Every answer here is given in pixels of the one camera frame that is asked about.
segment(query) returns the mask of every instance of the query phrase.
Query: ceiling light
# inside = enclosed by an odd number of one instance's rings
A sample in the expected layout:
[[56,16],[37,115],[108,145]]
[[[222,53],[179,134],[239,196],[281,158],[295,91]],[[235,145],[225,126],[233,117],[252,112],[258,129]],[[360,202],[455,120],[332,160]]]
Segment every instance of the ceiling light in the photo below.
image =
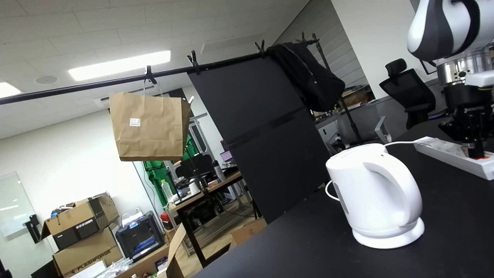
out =
[[18,206],[18,205],[0,206],[0,211],[14,209],[14,208],[17,208],[17,206]]
[[8,97],[14,94],[20,94],[20,89],[6,81],[0,81],[0,97]]
[[73,67],[68,72],[73,75],[74,80],[89,80],[89,78],[99,78],[105,75],[139,69],[147,64],[168,63],[170,55],[171,55],[170,50],[159,50],[159,52],[151,52],[145,55],[134,55],[134,57]]

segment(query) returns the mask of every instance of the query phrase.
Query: black office chair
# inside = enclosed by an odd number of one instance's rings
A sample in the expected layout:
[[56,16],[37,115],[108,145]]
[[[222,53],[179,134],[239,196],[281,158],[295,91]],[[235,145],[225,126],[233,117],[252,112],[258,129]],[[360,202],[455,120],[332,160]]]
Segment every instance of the black office chair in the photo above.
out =
[[406,69],[403,58],[394,60],[386,64],[387,75],[381,81],[381,87],[400,101],[408,112],[406,128],[429,118],[431,111],[435,108],[435,98],[429,86],[426,86],[417,75],[415,69]]

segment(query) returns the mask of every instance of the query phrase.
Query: cardboard box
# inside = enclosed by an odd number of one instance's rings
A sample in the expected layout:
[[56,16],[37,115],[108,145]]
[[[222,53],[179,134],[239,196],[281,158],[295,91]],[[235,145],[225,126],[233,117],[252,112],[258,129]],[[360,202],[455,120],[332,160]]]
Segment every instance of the cardboard box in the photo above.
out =
[[54,262],[63,276],[80,271],[96,260],[103,259],[111,264],[122,257],[117,242],[110,228],[79,240],[77,243],[63,248],[54,254]]
[[252,222],[244,223],[242,226],[236,228],[232,231],[232,237],[235,245],[241,245],[245,240],[249,240],[253,234],[259,233],[261,230],[265,228],[265,220],[264,219],[256,219]]
[[43,222],[42,236],[54,236],[60,250],[85,239],[116,220],[119,213],[108,192],[76,202],[76,206],[62,211],[57,217]]
[[119,260],[122,257],[120,248],[116,245],[110,248],[102,257],[97,257],[97,260],[91,262],[89,265],[85,265],[82,268],[77,268],[76,271],[71,273],[71,276],[97,276],[91,273],[102,273],[110,267],[113,262]]
[[184,225],[179,225],[179,228],[174,231],[173,239],[170,240],[170,245],[164,245],[153,253],[147,254],[136,264],[133,264],[130,268],[122,271],[119,278],[131,278],[133,274],[142,276],[145,273],[153,274],[159,270],[165,268],[168,278],[182,278],[184,273],[174,257],[179,245],[182,243],[185,237],[185,228]]
[[367,95],[369,91],[355,91],[349,95],[344,95],[343,100],[347,106],[357,104],[357,103],[366,103],[369,100]]

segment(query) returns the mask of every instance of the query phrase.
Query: paper bag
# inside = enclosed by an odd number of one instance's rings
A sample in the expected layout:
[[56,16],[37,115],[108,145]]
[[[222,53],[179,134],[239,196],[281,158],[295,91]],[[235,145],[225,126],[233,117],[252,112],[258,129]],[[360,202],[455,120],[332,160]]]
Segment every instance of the paper bag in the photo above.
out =
[[110,97],[120,160],[176,160],[185,148],[190,106],[179,97],[119,92]]

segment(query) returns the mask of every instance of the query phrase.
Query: white electric kettle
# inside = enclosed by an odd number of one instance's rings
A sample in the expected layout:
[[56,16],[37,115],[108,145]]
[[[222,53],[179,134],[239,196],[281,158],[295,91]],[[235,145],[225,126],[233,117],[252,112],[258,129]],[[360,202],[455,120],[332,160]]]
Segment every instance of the white electric kettle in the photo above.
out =
[[332,185],[355,239],[374,248],[395,248],[418,239],[421,196],[406,165],[384,145],[367,143],[344,149],[326,162]]

